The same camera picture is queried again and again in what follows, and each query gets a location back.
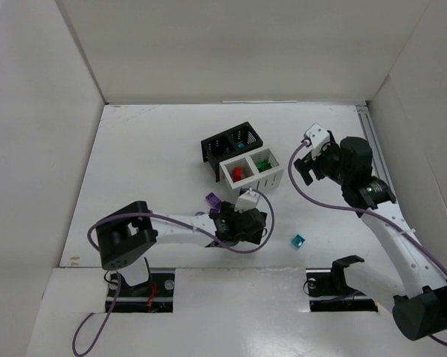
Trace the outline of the aluminium rail right edge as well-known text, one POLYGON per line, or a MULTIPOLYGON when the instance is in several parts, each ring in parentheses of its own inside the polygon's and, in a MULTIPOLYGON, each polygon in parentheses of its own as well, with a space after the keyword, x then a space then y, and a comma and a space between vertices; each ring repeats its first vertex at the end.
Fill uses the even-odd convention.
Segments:
MULTIPOLYGON (((356 113, 359 117, 362 131, 364 133, 365 139, 368 141, 369 145, 373 151, 373 174, 384 181, 393 193, 395 189, 393 187, 393 182, 390 178, 387 165, 382 153, 382 148, 379 143, 379 139, 376 135, 375 126, 373 124, 372 118, 370 116, 369 107, 367 104, 357 105, 356 113)), ((404 217, 401 214, 398 205, 392 206, 391 203, 384 203, 378 206, 375 210, 375 214, 383 217, 383 222, 389 226, 388 222, 393 223, 404 223, 404 217)))

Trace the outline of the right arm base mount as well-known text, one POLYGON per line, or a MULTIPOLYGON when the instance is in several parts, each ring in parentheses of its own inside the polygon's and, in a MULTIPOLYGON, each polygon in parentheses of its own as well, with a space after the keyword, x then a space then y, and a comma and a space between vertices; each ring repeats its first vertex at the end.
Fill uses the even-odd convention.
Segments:
POLYGON ((377 303, 347 287, 330 268, 308 268, 303 291, 310 312, 378 312, 377 303))

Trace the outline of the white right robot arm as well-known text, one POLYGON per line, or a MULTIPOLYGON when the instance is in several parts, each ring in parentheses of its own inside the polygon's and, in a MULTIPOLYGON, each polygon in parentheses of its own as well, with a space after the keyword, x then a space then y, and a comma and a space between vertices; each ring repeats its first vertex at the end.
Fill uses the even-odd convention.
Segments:
POLYGON ((434 338, 447 330, 447 268, 428 252, 405 221, 395 194, 373 174, 373 151, 363 138, 335 141, 329 130, 313 124, 299 146, 309 151, 289 159, 288 173, 298 171, 306 185, 331 179, 346 204, 372 231, 389 257, 398 279, 384 276, 363 258, 350 255, 332 262, 324 273, 307 273, 309 294, 327 302, 358 293, 389 311, 409 340, 434 338))

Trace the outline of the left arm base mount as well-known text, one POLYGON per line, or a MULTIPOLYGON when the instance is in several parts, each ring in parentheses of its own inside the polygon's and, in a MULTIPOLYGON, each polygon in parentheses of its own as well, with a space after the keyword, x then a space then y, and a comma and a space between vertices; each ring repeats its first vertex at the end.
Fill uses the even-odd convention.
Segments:
POLYGON ((122 280, 117 302, 118 313, 171 313, 175 288, 175 269, 151 269, 151 278, 141 287, 131 287, 122 280))

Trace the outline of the purple lego brick upright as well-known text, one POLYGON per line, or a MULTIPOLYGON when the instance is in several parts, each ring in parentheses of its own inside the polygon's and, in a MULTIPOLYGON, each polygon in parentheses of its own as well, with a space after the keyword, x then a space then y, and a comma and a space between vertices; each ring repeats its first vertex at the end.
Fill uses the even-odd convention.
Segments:
POLYGON ((205 200, 213 209, 219 210, 221 208, 222 201, 214 193, 207 194, 205 200))

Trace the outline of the small teal square lego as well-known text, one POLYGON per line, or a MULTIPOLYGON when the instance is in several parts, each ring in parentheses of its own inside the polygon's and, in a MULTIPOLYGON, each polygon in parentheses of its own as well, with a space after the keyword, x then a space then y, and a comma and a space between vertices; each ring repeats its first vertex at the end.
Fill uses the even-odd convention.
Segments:
POLYGON ((291 245, 295 249, 300 249, 305 243, 305 241, 306 240, 300 234, 297 234, 292 238, 291 245))

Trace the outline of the white two-slot container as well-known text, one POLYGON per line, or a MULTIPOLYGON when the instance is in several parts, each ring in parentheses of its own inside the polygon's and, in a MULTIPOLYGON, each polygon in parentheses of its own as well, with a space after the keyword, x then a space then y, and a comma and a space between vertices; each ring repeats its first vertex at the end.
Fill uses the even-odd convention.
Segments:
POLYGON ((252 188, 267 193, 278 188, 284 174, 284 167, 269 147, 260 147, 221 162, 219 172, 220 178, 226 183, 231 194, 238 196, 241 189, 252 188), (272 168, 259 173, 256 163, 262 160, 269 160, 272 168), (236 167, 244 169, 245 178, 233 182, 232 174, 236 167))

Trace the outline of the red lego block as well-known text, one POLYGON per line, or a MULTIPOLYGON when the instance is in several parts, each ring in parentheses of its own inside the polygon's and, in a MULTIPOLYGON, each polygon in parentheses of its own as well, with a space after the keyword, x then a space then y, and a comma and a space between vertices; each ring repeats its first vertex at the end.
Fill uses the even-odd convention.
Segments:
POLYGON ((241 181, 245 178, 244 169, 242 167, 236 167, 232 174, 233 182, 241 181))

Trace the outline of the black two-slot container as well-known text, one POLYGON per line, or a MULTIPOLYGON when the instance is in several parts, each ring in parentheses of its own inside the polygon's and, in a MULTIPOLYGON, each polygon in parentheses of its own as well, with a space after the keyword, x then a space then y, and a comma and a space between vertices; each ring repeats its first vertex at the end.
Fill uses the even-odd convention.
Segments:
POLYGON ((202 140, 202 160, 210 164, 215 173, 215 182, 219 182, 221 162, 258 149, 262 145, 262 138, 249 122, 245 122, 202 140), (245 146, 239 149, 238 143, 245 146))

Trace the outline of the green rounded lego block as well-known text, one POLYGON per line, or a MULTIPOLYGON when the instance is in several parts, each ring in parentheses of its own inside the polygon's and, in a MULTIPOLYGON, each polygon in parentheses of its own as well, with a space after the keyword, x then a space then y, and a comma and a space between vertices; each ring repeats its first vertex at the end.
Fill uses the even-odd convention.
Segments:
POLYGON ((265 172, 272 168, 271 162, 269 160, 262 160, 256 163, 256 168, 259 173, 265 172))

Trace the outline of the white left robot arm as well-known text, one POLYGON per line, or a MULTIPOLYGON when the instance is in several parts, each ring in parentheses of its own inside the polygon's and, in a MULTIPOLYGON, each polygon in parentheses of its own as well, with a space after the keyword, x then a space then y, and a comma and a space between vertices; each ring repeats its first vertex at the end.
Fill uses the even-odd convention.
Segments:
POLYGON ((237 210, 223 202, 217 213, 175 216, 154 213, 145 201, 136 201, 96 222, 88 239, 99 251, 101 266, 119 274, 131 289, 148 286, 149 263, 146 253, 157 244, 190 244, 203 248, 225 248, 247 242, 260 246, 268 236, 268 214, 257 208, 237 210))

